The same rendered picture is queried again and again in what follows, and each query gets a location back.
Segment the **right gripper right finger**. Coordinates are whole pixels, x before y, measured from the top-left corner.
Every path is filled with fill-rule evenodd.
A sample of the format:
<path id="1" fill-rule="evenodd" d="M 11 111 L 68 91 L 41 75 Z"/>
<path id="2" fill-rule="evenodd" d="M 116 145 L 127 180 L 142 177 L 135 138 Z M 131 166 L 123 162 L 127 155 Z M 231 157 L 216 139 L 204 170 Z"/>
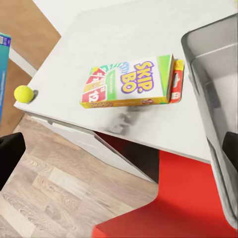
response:
<path id="1" fill-rule="evenodd" d="M 238 172 L 238 134 L 227 132 L 222 149 Z"/>

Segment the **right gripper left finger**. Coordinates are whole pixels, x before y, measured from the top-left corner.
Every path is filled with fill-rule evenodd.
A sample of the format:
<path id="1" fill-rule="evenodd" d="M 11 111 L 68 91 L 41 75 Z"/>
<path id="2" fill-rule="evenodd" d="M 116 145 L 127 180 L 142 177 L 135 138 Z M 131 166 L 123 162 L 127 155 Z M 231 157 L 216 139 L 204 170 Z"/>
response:
<path id="1" fill-rule="evenodd" d="M 26 151 L 22 132 L 0 137 L 0 191 Z"/>

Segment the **board game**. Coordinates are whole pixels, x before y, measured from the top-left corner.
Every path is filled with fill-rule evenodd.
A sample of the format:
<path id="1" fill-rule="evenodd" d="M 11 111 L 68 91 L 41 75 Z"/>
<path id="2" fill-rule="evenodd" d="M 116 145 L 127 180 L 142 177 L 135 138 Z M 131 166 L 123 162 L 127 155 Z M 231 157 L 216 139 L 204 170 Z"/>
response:
<path id="1" fill-rule="evenodd" d="M 184 60 L 175 61 L 172 53 L 93 67 L 80 104 L 86 109 L 177 103 L 183 69 Z"/>
<path id="2" fill-rule="evenodd" d="M 0 33 L 0 120 L 4 97 L 7 65 L 10 54 L 11 36 Z"/>

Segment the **tennis ball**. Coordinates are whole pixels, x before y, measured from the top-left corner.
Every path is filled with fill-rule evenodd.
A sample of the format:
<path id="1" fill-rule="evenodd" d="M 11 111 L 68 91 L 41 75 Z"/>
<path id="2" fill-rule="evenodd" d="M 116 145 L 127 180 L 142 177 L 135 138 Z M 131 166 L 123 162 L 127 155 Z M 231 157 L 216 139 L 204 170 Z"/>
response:
<path id="1" fill-rule="evenodd" d="M 33 99 L 34 93 L 28 86 L 19 86 L 15 89 L 14 96 L 17 101 L 21 103 L 28 103 Z"/>

